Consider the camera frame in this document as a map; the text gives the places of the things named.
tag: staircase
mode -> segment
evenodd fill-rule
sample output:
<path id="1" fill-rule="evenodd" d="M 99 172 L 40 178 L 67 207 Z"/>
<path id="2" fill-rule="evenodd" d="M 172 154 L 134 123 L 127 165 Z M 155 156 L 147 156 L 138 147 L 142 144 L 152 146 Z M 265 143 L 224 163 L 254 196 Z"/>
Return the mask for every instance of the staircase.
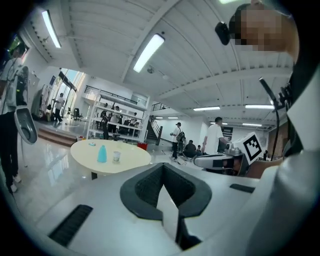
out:
<path id="1" fill-rule="evenodd" d="M 153 140 L 156 141 L 158 139 L 157 135 L 154 132 L 154 129 L 152 128 L 152 125 L 150 123 L 150 120 L 148 120 L 148 125 L 147 125 L 147 130 L 148 130 L 148 134 L 146 136 L 147 139 L 149 140 Z"/>
<path id="2" fill-rule="evenodd" d="M 56 130 L 45 127 L 40 127 L 38 130 L 38 137 L 49 142 L 57 143 L 65 147 L 71 147 L 73 143 L 77 142 L 77 137 Z"/>

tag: shelving unit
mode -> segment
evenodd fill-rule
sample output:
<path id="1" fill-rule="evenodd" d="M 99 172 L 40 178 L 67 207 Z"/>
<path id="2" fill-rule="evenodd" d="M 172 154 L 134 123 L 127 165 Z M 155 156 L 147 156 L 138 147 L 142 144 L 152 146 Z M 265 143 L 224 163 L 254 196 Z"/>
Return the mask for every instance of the shelving unit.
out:
<path id="1" fill-rule="evenodd" d="M 110 96 L 103 95 L 101 93 L 101 90 L 99 90 L 98 95 L 96 95 L 96 97 L 95 97 L 93 108 L 91 110 L 90 120 L 89 120 L 88 129 L 87 129 L 87 133 L 86 133 L 86 138 L 87 139 L 89 139 L 91 137 L 90 133 L 93 133 L 93 134 L 96 134 L 96 133 L 97 134 L 103 134 L 104 133 L 102 130 L 94 129 L 95 121 L 97 121 L 97 122 L 101 122 L 102 121 L 101 117 L 94 117 L 94 114 L 96 113 L 96 109 L 105 110 L 107 112 L 112 112 L 112 113 L 119 114 L 119 115 L 122 115 L 122 116 L 125 116 L 125 117 L 137 119 L 138 121 L 140 121 L 140 124 L 139 124 L 140 127 L 123 125 L 123 124 L 110 122 L 110 121 L 108 121 L 108 124 L 116 125 L 117 127 L 128 128 L 128 129 L 135 130 L 135 131 L 137 130 L 137 131 L 139 131 L 139 133 L 142 131 L 141 127 L 142 127 L 142 121 L 144 120 L 144 118 L 137 117 L 137 116 L 132 115 L 132 114 L 126 114 L 126 113 L 123 113 L 123 112 L 120 112 L 120 111 L 117 111 L 117 110 L 114 110 L 114 109 L 111 109 L 111 108 L 108 108 L 108 107 L 100 106 L 99 103 L 100 103 L 101 99 L 114 100 L 114 99 L 111 99 Z M 124 103 L 121 100 L 119 100 L 119 102 L 118 101 L 116 101 L 116 102 L 119 103 L 119 104 L 122 104 L 124 106 L 130 107 L 130 108 L 134 108 L 134 106 L 135 106 L 132 103 Z M 139 111 L 143 111 L 143 112 L 146 110 L 146 109 L 142 109 L 141 107 L 138 107 L 138 106 L 136 107 L 136 109 L 139 110 Z M 112 133 L 112 132 L 108 132 L 108 134 L 109 134 L 109 136 L 117 134 L 117 135 L 119 135 L 119 137 L 121 139 L 124 139 L 124 140 L 132 140 L 132 141 L 139 141 L 140 140 L 139 136 L 138 137 L 135 136 L 135 132 L 132 133 L 132 136 L 131 135 L 130 136 L 123 135 L 123 134 L 119 134 L 119 133 Z"/>

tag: glossy floor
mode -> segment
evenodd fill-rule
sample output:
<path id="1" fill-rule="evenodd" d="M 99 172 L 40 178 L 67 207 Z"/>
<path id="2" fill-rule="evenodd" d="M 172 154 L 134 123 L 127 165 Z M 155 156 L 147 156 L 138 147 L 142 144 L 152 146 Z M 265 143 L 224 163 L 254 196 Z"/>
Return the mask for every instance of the glossy floor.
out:
<path id="1" fill-rule="evenodd" d="M 27 167 L 24 167 L 19 142 L 19 174 L 22 182 L 17 184 L 18 191 L 14 194 L 14 198 L 21 214 L 28 221 L 37 223 L 50 207 L 91 182 L 91 172 L 72 158 L 68 147 L 39 138 L 34 145 L 23 143 L 23 148 Z M 170 143 L 167 141 L 163 141 L 159 147 L 149 145 L 151 162 L 172 163 L 178 168 L 188 166 L 200 169 L 182 158 L 179 158 L 179 163 L 173 162 L 169 148 Z M 163 211 L 164 217 L 169 219 L 168 223 L 173 225 L 178 212 L 164 188 L 160 193 L 158 208 Z"/>

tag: round table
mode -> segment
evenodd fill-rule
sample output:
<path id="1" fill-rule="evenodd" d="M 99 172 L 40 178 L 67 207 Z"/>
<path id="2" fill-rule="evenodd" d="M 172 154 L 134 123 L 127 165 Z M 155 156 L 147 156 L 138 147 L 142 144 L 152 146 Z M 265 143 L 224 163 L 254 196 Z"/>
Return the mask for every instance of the round table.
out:
<path id="1" fill-rule="evenodd" d="M 101 146 L 106 149 L 106 162 L 98 162 Z M 120 161 L 113 162 L 114 151 L 121 153 Z M 136 167 L 150 164 L 150 154 L 135 145 L 105 139 L 85 139 L 74 143 L 70 149 L 72 157 L 82 166 L 91 170 L 91 178 L 97 174 L 116 174 Z"/>

